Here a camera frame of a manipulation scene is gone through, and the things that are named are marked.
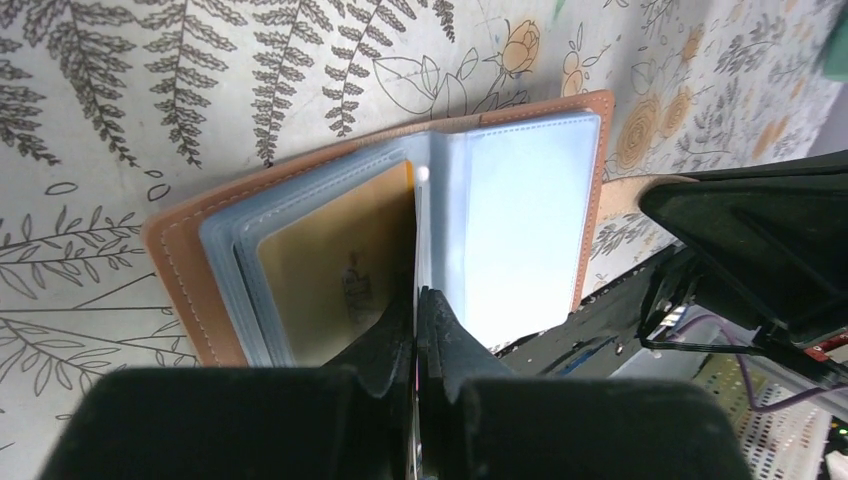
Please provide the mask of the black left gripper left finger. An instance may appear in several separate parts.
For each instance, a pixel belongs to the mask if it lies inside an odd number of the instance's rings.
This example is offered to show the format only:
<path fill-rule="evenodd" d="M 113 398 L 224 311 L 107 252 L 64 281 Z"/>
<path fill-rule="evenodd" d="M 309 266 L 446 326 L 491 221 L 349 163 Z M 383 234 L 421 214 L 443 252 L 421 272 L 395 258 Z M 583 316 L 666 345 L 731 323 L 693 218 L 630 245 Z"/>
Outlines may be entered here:
<path fill-rule="evenodd" d="M 84 396 L 45 479 L 402 479 L 413 300 L 325 365 L 137 368 Z"/>

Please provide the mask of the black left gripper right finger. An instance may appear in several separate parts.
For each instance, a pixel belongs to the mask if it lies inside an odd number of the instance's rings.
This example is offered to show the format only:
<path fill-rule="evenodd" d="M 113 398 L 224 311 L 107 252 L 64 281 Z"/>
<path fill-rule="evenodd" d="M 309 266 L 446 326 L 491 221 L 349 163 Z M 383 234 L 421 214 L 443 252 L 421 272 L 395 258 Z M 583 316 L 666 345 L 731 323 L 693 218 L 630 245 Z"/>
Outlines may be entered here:
<path fill-rule="evenodd" d="M 437 479 L 746 479 L 701 388 L 654 379 L 521 376 L 424 289 L 417 311 L 422 471 Z"/>

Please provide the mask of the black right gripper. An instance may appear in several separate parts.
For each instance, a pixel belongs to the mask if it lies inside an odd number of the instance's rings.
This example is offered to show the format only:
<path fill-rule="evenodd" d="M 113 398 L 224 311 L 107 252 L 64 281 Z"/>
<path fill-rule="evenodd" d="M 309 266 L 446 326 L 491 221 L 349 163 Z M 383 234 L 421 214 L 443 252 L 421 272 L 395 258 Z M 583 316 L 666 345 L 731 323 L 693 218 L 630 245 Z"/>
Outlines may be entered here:
<path fill-rule="evenodd" d="M 643 347 L 762 356 L 822 388 L 847 383 L 847 367 L 815 349 L 847 333 L 845 151 L 698 172 L 649 189 L 639 208 L 695 253 L 668 249 L 651 275 Z M 753 339 L 721 346 L 650 337 L 671 309 L 691 305 Z"/>

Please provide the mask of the gold credit card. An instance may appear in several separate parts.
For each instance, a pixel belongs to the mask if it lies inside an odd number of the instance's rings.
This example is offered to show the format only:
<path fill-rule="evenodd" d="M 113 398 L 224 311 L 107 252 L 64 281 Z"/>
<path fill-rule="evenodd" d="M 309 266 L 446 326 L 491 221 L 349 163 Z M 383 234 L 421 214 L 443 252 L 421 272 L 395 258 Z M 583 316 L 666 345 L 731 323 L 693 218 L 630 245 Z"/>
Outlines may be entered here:
<path fill-rule="evenodd" d="M 345 187 L 257 246 L 289 364 L 319 366 L 372 327 L 414 270 L 407 162 Z"/>

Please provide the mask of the mint green cylindrical tube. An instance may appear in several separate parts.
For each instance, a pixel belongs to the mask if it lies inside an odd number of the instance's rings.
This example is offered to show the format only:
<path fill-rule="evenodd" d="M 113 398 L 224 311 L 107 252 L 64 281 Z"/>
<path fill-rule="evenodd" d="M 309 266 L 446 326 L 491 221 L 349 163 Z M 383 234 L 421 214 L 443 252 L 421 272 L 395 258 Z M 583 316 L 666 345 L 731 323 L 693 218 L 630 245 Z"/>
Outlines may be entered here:
<path fill-rule="evenodd" d="M 825 78 L 847 82 L 847 11 L 840 15 L 830 32 L 821 51 L 820 63 Z"/>

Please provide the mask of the floral patterned table mat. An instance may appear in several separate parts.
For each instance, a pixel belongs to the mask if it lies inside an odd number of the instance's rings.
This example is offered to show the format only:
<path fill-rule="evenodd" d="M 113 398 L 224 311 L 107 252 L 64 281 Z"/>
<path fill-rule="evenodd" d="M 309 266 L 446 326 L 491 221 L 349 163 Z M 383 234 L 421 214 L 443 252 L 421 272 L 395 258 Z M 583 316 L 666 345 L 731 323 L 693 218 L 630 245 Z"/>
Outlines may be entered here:
<path fill-rule="evenodd" d="M 80 397 L 194 348 L 140 239 L 153 213 L 404 123 L 599 89 L 604 175 L 803 157 L 841 85 L 843 1 L 5 1 L 1 475 Z"/>

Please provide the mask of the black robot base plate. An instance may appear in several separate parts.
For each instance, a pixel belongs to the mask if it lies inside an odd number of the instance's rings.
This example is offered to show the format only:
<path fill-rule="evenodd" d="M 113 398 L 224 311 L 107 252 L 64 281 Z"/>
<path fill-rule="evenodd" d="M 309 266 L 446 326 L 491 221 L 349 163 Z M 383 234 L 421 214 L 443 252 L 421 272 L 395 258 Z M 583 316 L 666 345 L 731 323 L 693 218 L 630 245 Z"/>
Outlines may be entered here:
<path fill-rule="evenodd" d="M 607 377 L 640 349 L 642 304 L 663 269 L 684 250 L 669 246 L 586 297 L 565 323 L 522 337 L 496 357 L 524 376 Z"/>

